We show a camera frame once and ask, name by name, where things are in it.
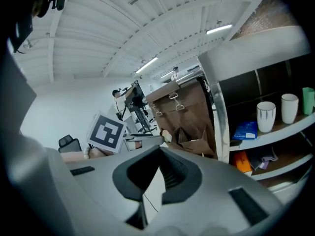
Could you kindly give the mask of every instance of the black rubber pad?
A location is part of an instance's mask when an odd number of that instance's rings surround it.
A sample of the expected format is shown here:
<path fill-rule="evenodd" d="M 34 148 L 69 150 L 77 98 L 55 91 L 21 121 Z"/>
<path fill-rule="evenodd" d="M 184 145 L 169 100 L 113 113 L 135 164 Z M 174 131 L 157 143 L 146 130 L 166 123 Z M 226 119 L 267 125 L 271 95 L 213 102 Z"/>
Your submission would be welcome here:
<path fill-rule="evenodd" d="M 87 166 L 87 167 L 83 167 L 83 168 L 79 168 L 79 169 L 74 169 L 74 170 L 70 170 L 70 172 L 76 176 L 76 175 L 80 175 L 80 174 L 84 174 L 90 171 L 94 171 L 95 168 L 93 168 L 92 166 Z"/>
<path fill-rule="evenodd" d="M 229 194 L 252 226 L 268 217 L 268 214 L 243 188 L 229 191 Z"/>

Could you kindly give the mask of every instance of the fluorescent light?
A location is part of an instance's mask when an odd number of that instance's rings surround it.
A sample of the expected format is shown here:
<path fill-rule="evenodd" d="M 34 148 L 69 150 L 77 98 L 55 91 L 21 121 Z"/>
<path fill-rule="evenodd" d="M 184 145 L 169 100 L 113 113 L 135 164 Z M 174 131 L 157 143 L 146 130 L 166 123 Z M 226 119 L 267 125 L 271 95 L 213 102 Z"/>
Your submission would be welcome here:
<path fill-rule="evenodd" d="M 192 73 L 189 73 L 189 74 L 187 74 L 187 75 L 185 75 L 185 76 L 183 76 L 183 77 L 181 77 L 181 78 L 179 78 L 178 80 L 176 80 L 176 82 L 182 80 L 183 78 L 186 78 L 187 76 L 189 76 L 189 75 L 191 75 L 191 74 L 193 74 L 193 72 L 192 72 Z"/>
<path fill-rule="evenodd" d="M 167 73 L 167 74 L 163 75 L 160 79 L 162 79 L 162 78 L 164 78 L 165 76 L 167 76 L 167 75 L 171 74 L 172 72 L 174 72 L 174 71 L 170 71 L 169 73 Z"/>
<path fill-rule="evenodd" d="M 210 30 L 208 30 L 206 33 L 207 33 L 207 35 L 208 35 L 208 34 L 214 33 L 214 32 L 219 31 L 219 30 L 224 30 L 224 29 L 231 28 L 232 26 L 233 26 L 233 25 L 220 26 L 220 27 L 218 27 L 218 28 L 210 29 Z"/>
<path fill-rule="evenodd" d="M 157 60 L 157 57 L 151 59 L 148 63 L 146 63 L 144 66 L 142 66 L 138 71 L 136 71 L 136 73 L 141 72 L 144 68 L 146 68 L 148 65 L 150 65 L 151 63 L 153 63 L 154 61 Z"/>

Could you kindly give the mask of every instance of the orange object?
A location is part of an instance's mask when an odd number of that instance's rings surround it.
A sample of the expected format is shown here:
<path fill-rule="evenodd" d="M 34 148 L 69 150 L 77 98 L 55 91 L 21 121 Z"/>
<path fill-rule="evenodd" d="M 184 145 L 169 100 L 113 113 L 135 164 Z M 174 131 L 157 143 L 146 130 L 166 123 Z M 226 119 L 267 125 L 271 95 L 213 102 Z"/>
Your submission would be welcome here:
<path fill-rule="evenodd" d="M 234 154 L 233 165 L 243 173 L 252 171 L 245 151 Z"/>

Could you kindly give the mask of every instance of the white ceiling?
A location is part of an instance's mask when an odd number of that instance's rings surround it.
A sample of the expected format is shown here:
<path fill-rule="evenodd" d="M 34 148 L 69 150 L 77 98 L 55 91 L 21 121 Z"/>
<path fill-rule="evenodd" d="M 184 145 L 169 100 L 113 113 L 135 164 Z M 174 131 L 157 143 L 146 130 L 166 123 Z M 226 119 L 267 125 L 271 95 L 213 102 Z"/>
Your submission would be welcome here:
<path fill-rule="evenodd" d="M 66 0 L 63 11 L 33 19 L 33 45 L 14 55 L 32 86 L 62 79 L 159 79 L 174 66 L 229 41 L 262 0 Z M 206 30 L 233 24 L 206 35 Z"/>

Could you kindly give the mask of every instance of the white cup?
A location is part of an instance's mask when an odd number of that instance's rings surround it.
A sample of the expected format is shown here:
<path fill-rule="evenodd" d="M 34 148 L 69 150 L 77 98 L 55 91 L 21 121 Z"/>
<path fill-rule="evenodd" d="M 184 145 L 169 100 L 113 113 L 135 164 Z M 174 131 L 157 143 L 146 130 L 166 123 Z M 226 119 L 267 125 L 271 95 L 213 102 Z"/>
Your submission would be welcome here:
<path fill-rule="evenodd" d="M 284 123 L 292 124 L 294 122 L 298 106 L 299 98 L 296 95 L 286 93 L 281 96 L 281 115 Z"/>
<path fill-rule="evenodd" d="M 270 132 L 276 118 L 276 105 L 270 101 L 257 104 L 257 123 L 261 132 Z"/>

